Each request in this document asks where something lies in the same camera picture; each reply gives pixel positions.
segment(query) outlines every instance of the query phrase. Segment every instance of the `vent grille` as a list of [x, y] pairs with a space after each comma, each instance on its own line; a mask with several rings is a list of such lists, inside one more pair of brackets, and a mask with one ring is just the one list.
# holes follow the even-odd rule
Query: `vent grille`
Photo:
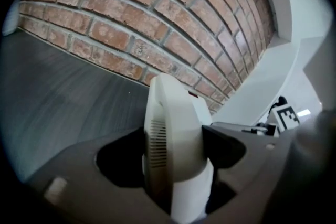
[[149, 156], [151, 168], [167, 165], [166, 125], [163, 121], [151, 121], [149, 136]]

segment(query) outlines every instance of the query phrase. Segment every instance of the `gray floor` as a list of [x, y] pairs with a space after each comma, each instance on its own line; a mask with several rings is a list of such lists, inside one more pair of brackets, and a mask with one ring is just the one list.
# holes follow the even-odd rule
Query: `gray floor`
[[2, 142], [21, 180], [65, 147], [143, 126], [149, 88], [25, 32], [1, 44]]

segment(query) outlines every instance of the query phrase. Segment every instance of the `gray panel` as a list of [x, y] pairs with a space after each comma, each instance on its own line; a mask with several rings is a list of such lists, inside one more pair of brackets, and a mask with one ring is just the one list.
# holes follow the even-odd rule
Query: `gray panel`
[[115, 140], [105, 136], [67, 148], [34, 173], [28, 185], [42, 196], [55, 176], [66, 179], [56, 207], [71, 223], [174, 223], [143, 188], [118, 187], [97, 169], [97, 152]]
[[21, 180], [69, 145], [143, 126], [149, 88], [18, 31], [3, 38], [2, 140]]

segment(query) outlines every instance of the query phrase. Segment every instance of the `white robot part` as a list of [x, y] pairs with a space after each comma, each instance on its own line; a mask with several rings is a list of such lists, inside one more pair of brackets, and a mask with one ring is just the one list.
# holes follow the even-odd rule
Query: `white robot part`
[[146, 190], [178, 223], [195, 221], [210, 196], [213, 166], [204, 156], [202, 124], [211, 124], [203, 98], [168, 74], [152, 79], [144, 126]]

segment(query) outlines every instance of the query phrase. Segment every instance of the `brick wall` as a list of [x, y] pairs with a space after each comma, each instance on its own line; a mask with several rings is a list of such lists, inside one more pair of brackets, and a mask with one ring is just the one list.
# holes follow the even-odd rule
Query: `brick wall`
[[19, 25], [146, 85], [169, 73], [212, 112], [252, 72], [274, 32], [267, 0], [21, 0]]

